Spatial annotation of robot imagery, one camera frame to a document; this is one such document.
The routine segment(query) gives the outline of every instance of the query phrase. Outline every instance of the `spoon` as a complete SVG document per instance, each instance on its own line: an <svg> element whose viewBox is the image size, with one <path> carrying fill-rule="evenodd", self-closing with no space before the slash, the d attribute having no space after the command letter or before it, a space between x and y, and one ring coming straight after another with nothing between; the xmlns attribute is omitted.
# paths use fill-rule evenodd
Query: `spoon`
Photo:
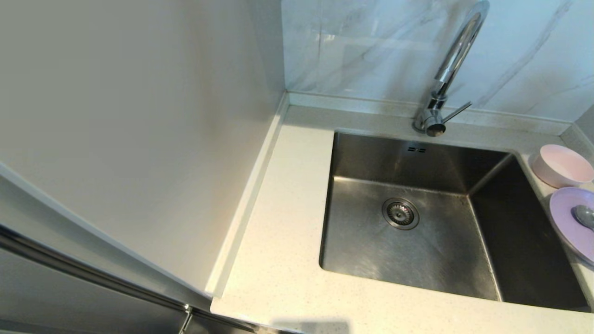
<svg viewBox="0 0 594 334"><path fill-rule="evenodd" d="M594 231L594 210L585 205L578 205L571 208L571 215L580 224Z"/></svg>

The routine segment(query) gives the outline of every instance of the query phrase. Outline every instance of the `faucet spout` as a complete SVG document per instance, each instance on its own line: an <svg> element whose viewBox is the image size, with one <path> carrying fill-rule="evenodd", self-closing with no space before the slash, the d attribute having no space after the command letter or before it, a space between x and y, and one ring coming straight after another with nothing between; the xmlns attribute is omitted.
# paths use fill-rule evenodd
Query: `faucet spout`
<svg viewBox="0 0 594 334"><path fill-rule="evenodd" d="M467 103L466 108L459 108L445 119L441 116L441 108L448 98L447 90L470 51L488 12L489 1L482 0L477 2L466 15L465 22L456 34L456 38L435 75L436 82L429 95L429 101L415 116L413 121L415 130L431 137L440 136L446 131L444 123L470 105Z"/></svg>

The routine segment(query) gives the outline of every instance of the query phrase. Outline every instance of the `sink basin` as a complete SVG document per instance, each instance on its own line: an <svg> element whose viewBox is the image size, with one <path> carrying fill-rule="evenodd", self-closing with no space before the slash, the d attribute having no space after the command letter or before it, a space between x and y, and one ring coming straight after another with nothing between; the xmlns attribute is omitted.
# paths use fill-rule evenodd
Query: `sink basin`
<svg viewBox="0 0 594 334"><path fill-rule="evenodd" d="M590 311L547 214L508 152L336 133L320 266Z"/></svg>

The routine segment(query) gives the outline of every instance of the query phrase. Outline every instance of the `drain strainer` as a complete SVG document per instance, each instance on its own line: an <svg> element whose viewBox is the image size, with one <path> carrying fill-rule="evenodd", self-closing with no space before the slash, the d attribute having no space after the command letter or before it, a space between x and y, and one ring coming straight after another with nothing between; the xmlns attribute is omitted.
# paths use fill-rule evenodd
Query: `drain strainer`
<svg viewBox="0 0 594 334"><path fill-rule="evenodd" d="M403 198L389 198L381 208L384 219L393 227L412 229L419 223L416 207Z"/></svg>

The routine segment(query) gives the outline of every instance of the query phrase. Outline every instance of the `countertop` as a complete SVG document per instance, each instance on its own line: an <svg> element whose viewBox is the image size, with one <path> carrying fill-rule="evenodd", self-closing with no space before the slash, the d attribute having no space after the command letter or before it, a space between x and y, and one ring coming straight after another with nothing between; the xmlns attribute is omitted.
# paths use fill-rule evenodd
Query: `countertop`
<svg viewBox="0 0 594 334"><path fill-rule="evenodd" d="M325 271L318 264L335 130L405 140L514 150L525 170L558 136L448 124L431 138L410 118L291 106L221 298L223 316L306 333L594 333L594 314L532 307ZM534 174L537 195L554 188ZM593 184L584 185L594 191ZM570 256L592 303L594 272Z"/></svg>

